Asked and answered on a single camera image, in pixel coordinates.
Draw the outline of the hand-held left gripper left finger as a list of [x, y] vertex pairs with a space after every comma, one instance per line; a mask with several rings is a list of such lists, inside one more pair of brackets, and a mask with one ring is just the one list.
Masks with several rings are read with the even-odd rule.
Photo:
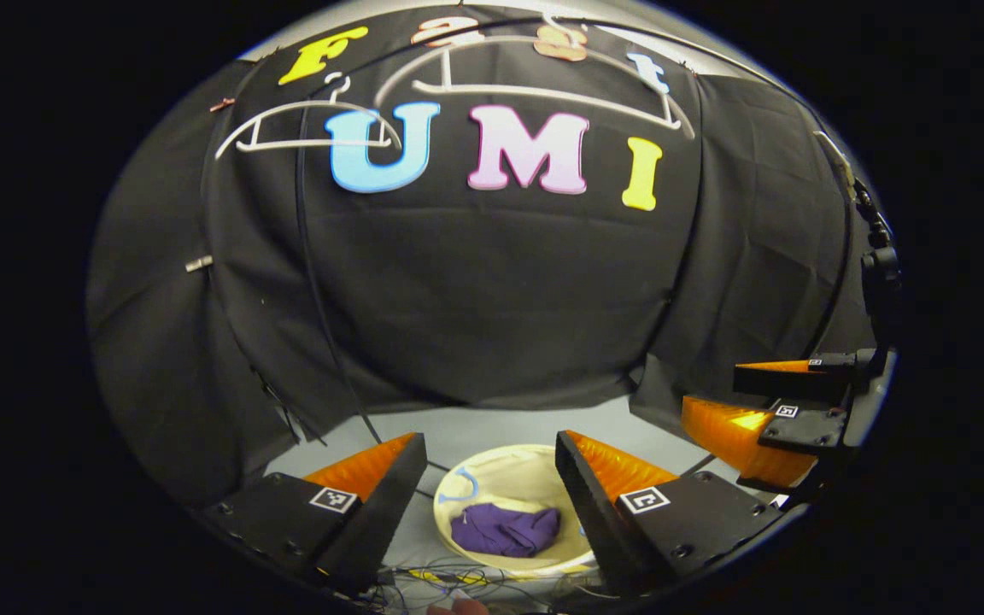
[[304, 477], [271, 472], [200, 515], [269, 567], [355, 598], [378, 580], [426, 467], [425, 436], [408, 432]]

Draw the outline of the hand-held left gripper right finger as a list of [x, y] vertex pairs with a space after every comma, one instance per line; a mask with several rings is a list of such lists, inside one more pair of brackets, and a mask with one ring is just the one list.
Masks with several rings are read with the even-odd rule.
[[555, 467], [602, 580], [620, 598], [694, 585], [782, 518], [714, 472], [679, 477], [574, 430], [558, 432]]

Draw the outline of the purple shirt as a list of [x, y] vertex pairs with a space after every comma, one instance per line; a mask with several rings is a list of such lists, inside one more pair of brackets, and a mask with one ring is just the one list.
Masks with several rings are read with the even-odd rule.
[[508, 510], [495, 503], [465, 507], [449, 522], [458, 548], [481, 555], [534, 558], [550, 548], [561, 530], [557, 507], [536, 512]]

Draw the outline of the cream laundry hamper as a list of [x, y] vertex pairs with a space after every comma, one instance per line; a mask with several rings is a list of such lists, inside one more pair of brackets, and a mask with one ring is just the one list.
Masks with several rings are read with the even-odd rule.
[[[450, 520], [465, 507], [482, 503], [523, 513], [557, 507], [562, 514], [557, 540], [534, 558], [481, 555], [458, 548], [449, 536]], [[508, 577], [538, 579], [597, 569], [596, 557], [555, 467], [552, 445], [505, 445], [462, 460], [436, 486], [432, 514], [446, 548]]]

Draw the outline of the white clothes hanger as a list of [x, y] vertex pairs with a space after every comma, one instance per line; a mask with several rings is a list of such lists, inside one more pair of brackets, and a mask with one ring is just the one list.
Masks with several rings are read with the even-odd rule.
[[[327, 100], [304, 100], [298, 102], [286, 102], [278, 106], [273, 106], [262, 112], [251, 116], [249, 120], [242, 122], [238, 128], [231, 130], [219, 147], [215, 149], [214, 159], [222, 159], [230, 148], [235, 148], [243, 153], [255, 153], [269, 150], [290, 150], [318, 147], [333, 147], [333, 145], [365, 145], [371, 149], [393, 148], [402, 151], [403, 145], [399, 133], [382, 115], [375, 110], [363, 108], [363, 106], [352, 102], [340, 101], [339, 95], [351, 89], [351, 78], [345, 73], [329, 73], [325, 76], [325, 89], [328, 90]], [[294, 110], [309, 110], [312, 108], [330, 108], [335, 110], [350, 110], [366, 118], [370, 118], [373, 125], [378, 125], [378, 137], [375, 139], [363, 138], [308, 138], [295, 137], [261, 141], [261, 128], [266, 120], [284, 115]]]
[[402, 82], [407, 82], [411, 89], [433, 95], [503, 95], [504, 97], [534, 97], [542, 100], [551, 100], [566, 103], [577, 103], [581, 105], [593, 106], [593, 108], [603, 108], [610, 112], [652, 122], [654, 125], [664, 127], [674, 132], [682, 132], [687, 140], [695, 140], [698, 132], [694, 123], [684, 112], [681, 104], [672, 97], [669, 92], [664, 92], [659, 85], [652, 80], [647, 80], [639, 71], [633, 67], [628, 67], [625, 63], [610, 57], [604, 52], [589, 51], [584, 60], [586, 62], [600, 62], [602, 65], [613, 67], [619, 73], [628, 74], [641, 83], [641, 86], [652, 92], [654, 97], [659, 99], [659, 112], [644, 112], [638, 108], [606, 100], [604, 97], [591, 97], [574, 92], [567, 92], [552, 87], [515, 85], [514, 83], [457, 83], [454, 82], [453, 57], [460, 52], [481, 50], [482, 48], [501, 47], [504, 45], [534, 45], [539, 42], [536, 36], [519, 35], [499, 35], [485, 36], [480, 40], [469, 40], [464, 43], [452, 43], [433, 50], [422, 52], [422, 54], [405, 63], [394, 73], [388, 75], [385, 81], [372, 94], [372, 105], [379, 108], [390, 97], [390, 94]]

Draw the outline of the black clothes rack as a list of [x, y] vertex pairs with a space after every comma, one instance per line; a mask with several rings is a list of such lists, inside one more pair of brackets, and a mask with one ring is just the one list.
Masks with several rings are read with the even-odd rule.
[[[639, 71], [678, 101], [695, 140], [652, 122], [576, 102], [503, 95], [433, 95], [407, 82], [379, 108], [372, 94], [399, 67], [433, 48], [485, 36], [536, 36], [534, 45], [504, 45], [453, 57], [454, 82], [552, 87], [659, 112], [659, 99], [628, 74], [597, 61], [604, 52]], [[598, 316], [640, 313], [645, 336], [628, 353], [607, 355], [622, 372], [645, 353], [659, 354], [688, 288], [717, 283], [718, 299], [691, 347], [711, 347], [747, 255], [763, 249], [751, 222], [782, 214], [843, 208], [842, 237], [817, 245], [837, 256], [837, 269], [803, 262], [795, 249], [765, 250], [808, 287], [825, 283], [829, 299], [813, 300], [816, 346], [835, 315], [852, 255], [852, 213], [813, 130], [823, 120], [798, 95], [723, 52], [690, 40], [594, 17], [515, 10], [499, 3], [415, 15], [390, 11], [318, 36], [298, 50], [278, 86], [327, 100], [325, 76], [345, 73], [340, 101], [375, 110], [397, 130], [402, 151], [365, 145], [305, 148], [296, 156], [298, 241], [325, 342], [356, 416], [368, 417], [370, 392], [353, 382], [355, 367], [374, 366], [370, 351], [341, 354], [337, 335], [362, 322], [402, 323], [407, 334], [429, 330], [448, 342], [464, 335], [477, 349], [430, 350], [410, 343], [419, 359], [453, 366], [473, 359], [477, 376], [495, 375], [475, 395], [437, 389], [413, 362], [378, 370], [407, 400], [492, 405], [571, 395], [597, 380], [598, 367], [548, 370], [524, 365], [505, 347], [522, 331], [552, 340], [594, 332]], [[298, 137], [375, 139], [378, 125], [350, 110], [314, 125], [298, 117]]]

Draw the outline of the black stand with clamp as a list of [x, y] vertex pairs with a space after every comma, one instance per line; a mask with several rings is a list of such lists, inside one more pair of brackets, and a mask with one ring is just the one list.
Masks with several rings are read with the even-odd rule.
[[876, 278], [876, 284], [883, 288], [898, 288], [901, 272], [895, 237], [885, 215], [872, 199], [870, 187], [856, 176], [852, 164], [827, 132], [813, 130], [811, 135], [827, 157], [845, 202], [855, 207], [868, 226], [871, 251], [862, 257], [862, 272]]

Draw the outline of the black backdrop cloth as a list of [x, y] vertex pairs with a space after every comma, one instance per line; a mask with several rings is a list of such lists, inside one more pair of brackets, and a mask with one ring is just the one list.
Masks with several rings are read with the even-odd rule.
[[645, 3], [351, 0], [176, 102], [114, 181], [85, 325], [113, 423], [206, 506], [301, 437], [459, 408], [675, 427], [738, 363], [874, 343], [847, 152]]

